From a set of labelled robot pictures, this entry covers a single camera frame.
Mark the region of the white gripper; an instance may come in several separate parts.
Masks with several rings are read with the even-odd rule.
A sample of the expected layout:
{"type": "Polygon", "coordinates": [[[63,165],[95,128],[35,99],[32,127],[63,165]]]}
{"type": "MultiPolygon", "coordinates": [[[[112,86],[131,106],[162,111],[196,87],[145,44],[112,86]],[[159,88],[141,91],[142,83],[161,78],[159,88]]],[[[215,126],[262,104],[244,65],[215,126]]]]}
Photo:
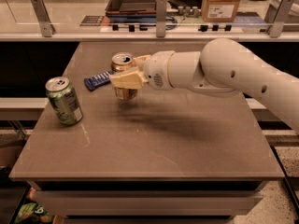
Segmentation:
{"type": "Polygon", "coordinates": [[[159,51],[151,56],[134,57],[135,65],[138,68],[133,67],[110,75],[110,81],[115,88],[139,90],[149,83],[155,90],[172,90],[168,77],[168,66],[173,54],[174,51],[170,50],[159,51]]]}

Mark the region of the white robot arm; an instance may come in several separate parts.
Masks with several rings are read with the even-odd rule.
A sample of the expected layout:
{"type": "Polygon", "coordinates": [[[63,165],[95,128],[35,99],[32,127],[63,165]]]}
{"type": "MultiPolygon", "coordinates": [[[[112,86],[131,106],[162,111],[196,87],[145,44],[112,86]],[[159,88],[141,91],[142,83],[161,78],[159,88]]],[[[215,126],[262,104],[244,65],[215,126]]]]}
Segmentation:
{"type": "Polygon", "coordinates": [[[182,88],[216,97],[243,92],[299,133],[299,78],[279,71],[234,40],[218,38],[200,51],[159,51],[134,61],[136,66],[110,77],[114,87],[182,88]]]}

